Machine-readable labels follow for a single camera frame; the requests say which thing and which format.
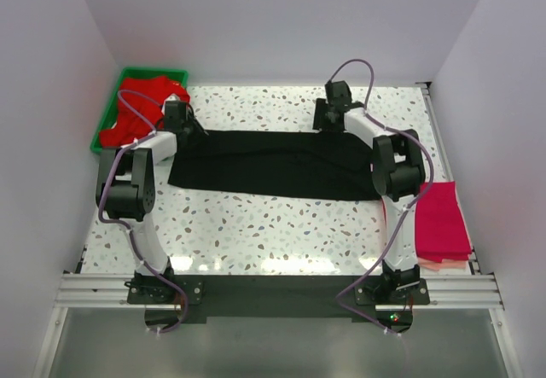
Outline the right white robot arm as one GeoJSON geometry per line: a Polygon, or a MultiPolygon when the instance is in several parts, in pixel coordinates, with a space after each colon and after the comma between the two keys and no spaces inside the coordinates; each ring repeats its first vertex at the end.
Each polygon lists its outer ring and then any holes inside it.
{"type": "Polygon", "coordinates": [[[421,279],[415,247],[415,213],[426,179],[423,147],[413,130],[401,131],[375,119],[367,106],[354,102],[345,81],[325,84],[316,101],[313,128],[352,134],[372,150],[371,177],[381,197],[387,245],[378,259],[381,274],[362,281],[374,300],[416,287],[421,279]]]}

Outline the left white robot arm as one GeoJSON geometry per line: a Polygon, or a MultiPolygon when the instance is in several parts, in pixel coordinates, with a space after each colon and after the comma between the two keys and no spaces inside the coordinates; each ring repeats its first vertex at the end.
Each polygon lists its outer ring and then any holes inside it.
{"type": "Polygon", "coordinates": [[[145,136],[126,145],[102,148],[96,182],[98,218],[125,232],[136,263],[136,279],[156,277],[171,284],[171,262],[153,221],[154,167],[208,133],[191,105],[174,95],[164,101],[163,118],[158,123],[134,107],[129,110],[145,124],[145,136]]]}

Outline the black t shirt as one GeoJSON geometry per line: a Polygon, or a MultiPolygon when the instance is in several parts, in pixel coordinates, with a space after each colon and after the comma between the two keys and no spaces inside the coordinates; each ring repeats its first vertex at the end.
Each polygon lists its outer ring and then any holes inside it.
{"type": "Polygon", "coordinates": [[[331,201],[377,201],[372,151],[343,132],[209,131],[177,151],[168,183],[182,189],[331,201]]]}

